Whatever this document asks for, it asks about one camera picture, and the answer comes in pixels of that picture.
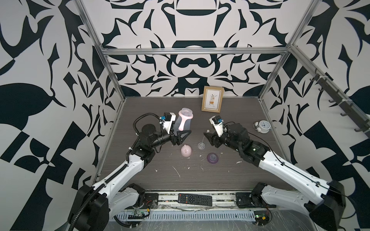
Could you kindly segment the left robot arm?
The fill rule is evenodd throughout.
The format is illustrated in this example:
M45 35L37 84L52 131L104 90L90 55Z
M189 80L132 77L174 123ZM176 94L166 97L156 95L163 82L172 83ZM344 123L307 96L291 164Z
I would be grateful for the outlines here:
M137 135L126 160L107 177L92 186L83 185L74 199L67 222L69 230L102 231L110 219L129 207L141 206L144 189L125 184L142 171L159 152L157 147L171 142L181 145L191 134L193 113L183 108L176 115L165 112L163 116L145 113L133 122Z

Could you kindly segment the clear baby bottle body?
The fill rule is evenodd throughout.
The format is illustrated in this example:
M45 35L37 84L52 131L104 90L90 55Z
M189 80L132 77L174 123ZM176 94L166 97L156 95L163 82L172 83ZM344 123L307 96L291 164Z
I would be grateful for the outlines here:
M178 131L190 130L191 119L193 118L193 111L189 108L182 108L178 113L178 118L174 124L174 134Z

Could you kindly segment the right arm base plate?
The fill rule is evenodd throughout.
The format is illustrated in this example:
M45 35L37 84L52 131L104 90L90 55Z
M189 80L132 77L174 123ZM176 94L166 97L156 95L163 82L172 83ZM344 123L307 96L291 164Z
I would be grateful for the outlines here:
M276 205L266 203L261 195L254 193L236 193L236 205L238 208L276 208Z

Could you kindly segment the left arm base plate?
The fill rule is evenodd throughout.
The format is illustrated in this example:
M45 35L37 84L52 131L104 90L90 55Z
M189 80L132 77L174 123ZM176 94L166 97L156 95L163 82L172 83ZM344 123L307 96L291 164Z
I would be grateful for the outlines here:
M137 209L154 209L158 207L159 194L158 193L145 193L140 194L134 208Z

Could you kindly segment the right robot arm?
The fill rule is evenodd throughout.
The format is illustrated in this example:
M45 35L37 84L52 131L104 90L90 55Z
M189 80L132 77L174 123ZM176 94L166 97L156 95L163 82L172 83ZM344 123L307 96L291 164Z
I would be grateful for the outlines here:
M294 166L274 153L267 144L250 139L251 133L239 123L214 125L214 133L204 133L209 143L218 148L225 145L238 152L246 162L279 177L296 192L289 192L259 183L251 193L255 206L276 205L310 217L326 231L337 231L346 208L344 186L328 182Z

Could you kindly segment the clear straw with weight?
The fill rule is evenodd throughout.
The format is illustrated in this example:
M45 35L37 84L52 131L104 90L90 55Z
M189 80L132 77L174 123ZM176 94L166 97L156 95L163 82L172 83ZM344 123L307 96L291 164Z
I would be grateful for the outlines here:
M206 147L205 141L206 141L206 135L203 134L201 142L198 143L198 149L199 150L204 150L205 149L205 147Z

